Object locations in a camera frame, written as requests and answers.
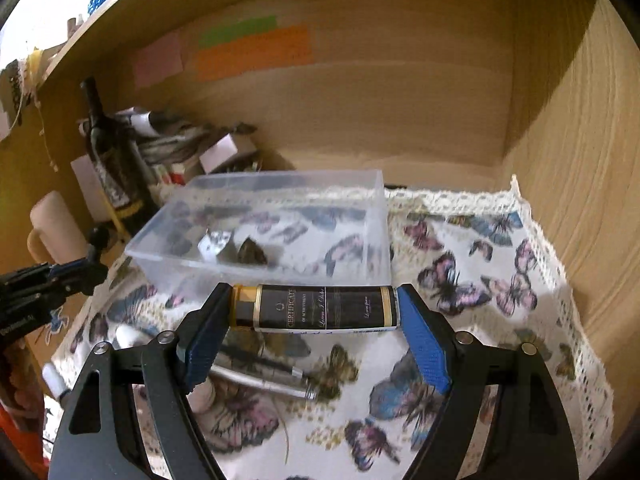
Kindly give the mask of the small dark butterfly clip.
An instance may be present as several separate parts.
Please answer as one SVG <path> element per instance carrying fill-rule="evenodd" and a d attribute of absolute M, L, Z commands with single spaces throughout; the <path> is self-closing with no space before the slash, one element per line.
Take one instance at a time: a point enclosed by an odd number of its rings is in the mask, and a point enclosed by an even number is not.
<path fill-rule="evenodd" d="M 241 244 L 235 244 L 234 240 L 224 246 L 217 258 L 224 263 L 242 264 L 242 266 L 266 266 L 268 258 L 262 248 L 250 237 Z"/>

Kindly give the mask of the black gold cosmetic tube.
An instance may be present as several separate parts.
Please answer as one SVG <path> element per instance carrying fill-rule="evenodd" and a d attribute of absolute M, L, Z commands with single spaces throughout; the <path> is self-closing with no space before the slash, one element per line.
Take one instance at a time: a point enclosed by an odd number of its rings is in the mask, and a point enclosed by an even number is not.
<path fill-rule="evenodd" d="M 229 323 L 263 333 L 380 332 L 398 326 L 399 310 L 390 286 L 236 285 Z"/>

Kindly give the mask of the blue turtle sticker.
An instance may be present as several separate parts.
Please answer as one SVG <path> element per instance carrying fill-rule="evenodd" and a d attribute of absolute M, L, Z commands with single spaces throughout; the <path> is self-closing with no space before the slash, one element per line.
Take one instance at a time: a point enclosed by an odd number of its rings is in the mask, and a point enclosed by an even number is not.
<path fill-rule="evenodd" d="M 48 346 L 53 336 L 66 330 L 70 324 L 70 318 L 64 313 L 63 307 L 58 307 L 51 312 L 51 321 L 44 328 L 44 342 Z"/>

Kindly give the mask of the cream pillar candle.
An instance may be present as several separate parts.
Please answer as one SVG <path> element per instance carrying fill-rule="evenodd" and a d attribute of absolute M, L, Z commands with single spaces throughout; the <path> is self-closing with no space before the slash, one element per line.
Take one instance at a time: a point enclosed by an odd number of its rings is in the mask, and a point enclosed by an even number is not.
<path fill-rule="evenodd" d="M 88 243 L 65 200 L 52 191 L 32 207 L 27 249 L 35 263 L 68 263 L 84 258 Z"/>

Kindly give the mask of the handwritten white note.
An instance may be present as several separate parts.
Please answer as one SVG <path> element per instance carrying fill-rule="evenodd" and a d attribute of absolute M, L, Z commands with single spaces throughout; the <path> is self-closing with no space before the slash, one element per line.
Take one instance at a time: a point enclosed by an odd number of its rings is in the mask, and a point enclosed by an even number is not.
<path fill-rule="evenodd" d="M 89 156 L 85 154 L 76 158 L 70 163 L 70 166 L 72 166 L 82 197 L 93 221 L 96 223 L 110 221 L 111 215 L 103 196 L 102 185 Z"/>

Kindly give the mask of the dark wine bottle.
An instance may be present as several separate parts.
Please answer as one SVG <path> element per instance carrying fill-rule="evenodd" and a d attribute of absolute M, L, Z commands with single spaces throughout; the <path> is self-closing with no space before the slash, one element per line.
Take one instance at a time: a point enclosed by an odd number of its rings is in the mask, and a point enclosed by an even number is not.
<path fill-rule="evenodd" d="M 80 84 L 89 107 L 87 152 L 116 218 L 130 236 L 157 213 L 125 127 L 105 114 L 93 77 Z"/>

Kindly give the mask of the stack of papers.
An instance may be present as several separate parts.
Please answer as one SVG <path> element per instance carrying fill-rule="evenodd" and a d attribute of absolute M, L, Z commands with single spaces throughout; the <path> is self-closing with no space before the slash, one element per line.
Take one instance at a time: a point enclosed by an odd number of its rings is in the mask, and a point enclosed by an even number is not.
<path fill-rule="evenodd" d="M 138 106 L 120 110 L 113 118 L 124 128 L 134 161 L 147 185 L 158 182 L 154 166 L 183 162 L 213 132 L 209 125 L 194 125 L 178 115 Z"/>

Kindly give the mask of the butterfly print lace cloth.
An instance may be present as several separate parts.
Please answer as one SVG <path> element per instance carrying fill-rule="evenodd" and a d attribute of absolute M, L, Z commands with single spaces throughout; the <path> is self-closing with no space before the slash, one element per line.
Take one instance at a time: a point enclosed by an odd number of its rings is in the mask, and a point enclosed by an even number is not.
<path fill-rule="evenodd" d="M 487 304 L 454 315 L 488 346 L 533 344 L 567 414 L 579 474 L 590 477 L 610 452 L 613 391 L 579 321 L 564 270 L 517 186 L 487 198 L 459 193 L 390 193 L 390 242 L 396 284 L 416 284 L 437 252 L 413 245 L 409 226 L 424 223 L 439 252 L 456 259 L 461 284 Z M 119 325 L 152 336 L 174 328 L 204 300 L 166 294 L 128 257 L 89 298 L 53 353 L 72 386 L 92 347 L 114 344 Z M 291 335 L 270 342 L 233 333 L 232 344 L 258 356 L 326 374 L 341 357 L 343 378 L 332 400 L 305 402 L 215 379 L 213 403 L 198 415 L 204 437 L 230 479 L 399 479 L 430 432 L 439 397 L 422 382 L 399 330 Z"/>

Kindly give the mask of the silver metal pen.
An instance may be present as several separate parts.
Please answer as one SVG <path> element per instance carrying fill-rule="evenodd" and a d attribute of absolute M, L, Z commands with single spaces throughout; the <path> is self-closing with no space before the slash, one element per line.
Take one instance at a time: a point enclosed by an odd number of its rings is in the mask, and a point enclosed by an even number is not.
<path fill-rule="evenodd" d="M 298 384 L 279 382 L 278 380 L 244 373 L 240 370 L 234 370 L 233 368 L 216 364 L 210 368 L 209 374 L 228 380 L 228 382 L 235 382 L 247 388 L 270 392 L 278 394 L 279 396 L 289 396 L 290 398 L 306 401 L 315 401 L 318 399 L 318 389 L 309 385 L 308 382 L 299 382 Z"/>

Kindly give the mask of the white small box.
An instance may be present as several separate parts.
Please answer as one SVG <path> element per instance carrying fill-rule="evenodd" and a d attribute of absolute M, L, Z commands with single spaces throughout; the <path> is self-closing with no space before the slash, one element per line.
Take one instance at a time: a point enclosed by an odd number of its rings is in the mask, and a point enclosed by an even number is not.
<path fill-rule="evenodd" d="M 212 174 L 256 152 L 257 148 L 247 134 L 228 133 L 202 151 L 198 159 L 204 174 Z"/>

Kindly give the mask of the black slim pen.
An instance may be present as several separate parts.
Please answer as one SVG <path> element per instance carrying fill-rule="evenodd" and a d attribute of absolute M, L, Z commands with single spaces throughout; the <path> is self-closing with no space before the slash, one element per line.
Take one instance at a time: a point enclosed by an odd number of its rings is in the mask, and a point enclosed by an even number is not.
<path fill-rule="evenodd" d="M 226 344 L 223 344 L 220 347 L 220 352 L 231 359 L 239 360 L 244 363 L 261 365 L 270 368 L 270 370 L 280 370 L 280 372 L 285 372 L 285 374 L 289 374 L 296 378 L 304 378 L 306 376 L 306 373 L 298 367 L 289 366 L 288 364 L 263 358 L 257 354 L 251 354 L 248 351 L 227 346 Z"/>

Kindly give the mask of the pink sticky note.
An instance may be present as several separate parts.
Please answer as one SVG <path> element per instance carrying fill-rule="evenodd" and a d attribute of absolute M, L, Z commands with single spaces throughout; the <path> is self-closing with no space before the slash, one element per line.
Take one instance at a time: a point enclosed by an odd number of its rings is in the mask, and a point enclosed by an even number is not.
<path fill-rule="evenodd" d="M 178 32 L 170 32 L 132 56 L 132 71 L 137 89 L 149 88 L 183 72 L 181 41 Z"/>

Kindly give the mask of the clear plastic storage box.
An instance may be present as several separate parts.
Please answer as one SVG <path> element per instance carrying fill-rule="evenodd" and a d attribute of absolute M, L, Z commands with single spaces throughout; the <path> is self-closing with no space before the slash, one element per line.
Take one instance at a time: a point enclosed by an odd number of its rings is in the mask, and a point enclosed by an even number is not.
<path fill-rule="evenodd" d="M 266 266 L 204 261 L 205 231 L 252 238 Z M 263 171 L 194 178 L 130 240 L 126 255 L 166 294 L 202 299 L 219 282 L 388 285 L 390 240 L 378 170 Z"/>

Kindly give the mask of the green sticky note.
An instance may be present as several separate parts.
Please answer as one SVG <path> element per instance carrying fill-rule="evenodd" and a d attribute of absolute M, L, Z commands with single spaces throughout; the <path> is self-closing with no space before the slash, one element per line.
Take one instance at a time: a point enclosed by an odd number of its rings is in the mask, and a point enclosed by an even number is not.
<path fill-rule="evenodd" d="M 278 20 L 275 15 L 248 18 L 247 20 L 207 29 L 198 38 L 198 47 L 200 49 L 216 47 L 247 36 L 271 32 L 277 28 Z"/>

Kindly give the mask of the orange sticky note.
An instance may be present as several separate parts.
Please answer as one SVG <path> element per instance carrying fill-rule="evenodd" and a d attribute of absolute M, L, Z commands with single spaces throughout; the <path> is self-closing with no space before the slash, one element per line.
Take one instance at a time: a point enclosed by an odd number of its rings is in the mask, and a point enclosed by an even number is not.
<path fill-rule="evenodd" d="M 296 25 L 199 50 L 194 67 L 199 80 L 214 81 L 313 62 L 310 32 L 306 26 Z"/>

